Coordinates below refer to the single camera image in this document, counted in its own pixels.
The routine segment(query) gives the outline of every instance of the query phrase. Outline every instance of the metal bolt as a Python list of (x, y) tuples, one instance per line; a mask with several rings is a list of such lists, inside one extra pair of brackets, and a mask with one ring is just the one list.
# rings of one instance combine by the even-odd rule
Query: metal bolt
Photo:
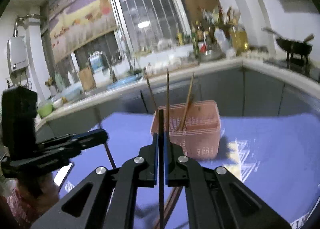
[(107, 171), (107, 170), (106, 170), (105, 167), (98, 167), (98, 168), (96, 168), (96, 173), (97, 173), (98, 175), (102, 175), (102, 174), (104, 174), (106, 171)]
[(227, 170), (224, 167), (217, 167), (216, 171), (219, 175), (224, 175), (227, 173)]
[(140, 163), (144, 162), (144, 158), (143, 157), (135, 157), (134, 162), (137, 164), (140, 164)]
[(182, 163), (185, 163), (185, 162), (188, 161), (188, 157), (187, 157), (187, 156), (180, 156), (180, 157), (178, 158), (178, 161), (179, 161), (179, 162), (182, 162)]

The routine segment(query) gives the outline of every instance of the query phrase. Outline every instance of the phone screen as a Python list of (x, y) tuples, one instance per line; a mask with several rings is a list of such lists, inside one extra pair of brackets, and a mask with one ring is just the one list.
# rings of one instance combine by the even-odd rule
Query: phone screen
[(59, 189), (61, 189), (73, 166), (74, 163), (70, 162), (67, 166), (60, 168), (57, 172), (56, 176), (53, 179), (53, 182), (57, 185)]

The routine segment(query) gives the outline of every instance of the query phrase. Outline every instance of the water heater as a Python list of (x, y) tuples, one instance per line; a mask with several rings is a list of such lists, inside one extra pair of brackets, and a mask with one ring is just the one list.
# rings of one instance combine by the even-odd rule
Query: water heater
[(10, 75), (28, 66), (25, 36), (9, 38), (7, 44), (7, 57)]

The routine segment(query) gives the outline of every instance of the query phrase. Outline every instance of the black pan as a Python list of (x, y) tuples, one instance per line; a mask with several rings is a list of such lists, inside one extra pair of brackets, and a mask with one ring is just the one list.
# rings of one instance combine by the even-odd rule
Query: black pan
[(296, 41), (296, 40), (285, 39), (279, 33), (275, 32), (274, 30), (267, 28), (267, 27), (262, 28), (261, 30), (267, 31), (269, 33), (276, 35), (277, 36), (276, 37), (277, 44), (279, 45), (280, 48), (282, 48), (284, 51), (287, 52), (287, 55), (289, 55), (289, 53), (291, 53), (292, 56), (293, 56), (293, 54), (298, 54), (301, 56), (308, 57), (308, 55), (310, 54), (310, 52), (312, 50), (312, 45), (307, 44), (307, 43), (315, 38), (315, 36), (313, 34), (310, 34), (309, 36), (307, 36), (303, 40), (303, 42), (300, 42), (300, 41)]

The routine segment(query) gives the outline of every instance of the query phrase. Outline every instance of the blue cloth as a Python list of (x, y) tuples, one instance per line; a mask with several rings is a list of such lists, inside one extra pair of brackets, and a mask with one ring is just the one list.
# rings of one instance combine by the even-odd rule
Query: blue cloth
[[(102, 127), (117, 167), (152, 143), (152, 115), (114, 113)], [(311, 114), (274, 118), (221, 117), (221, 140), (217, 158), (200, 161), (214, 169), (225, 166), (289, 223), (307, 214), (320, 196), (320, 121)], [(98, 166), (111, 169), (103, 145), (87, 149), (75, 163), (60, 196), (77, 185)], [(164, 197), (171, 188), (165, 187)], [(138, 188), (134, 228), (150, 229), (158, 216), (158, 187)], [(167, 228), (189, 228), (184, 191)]]

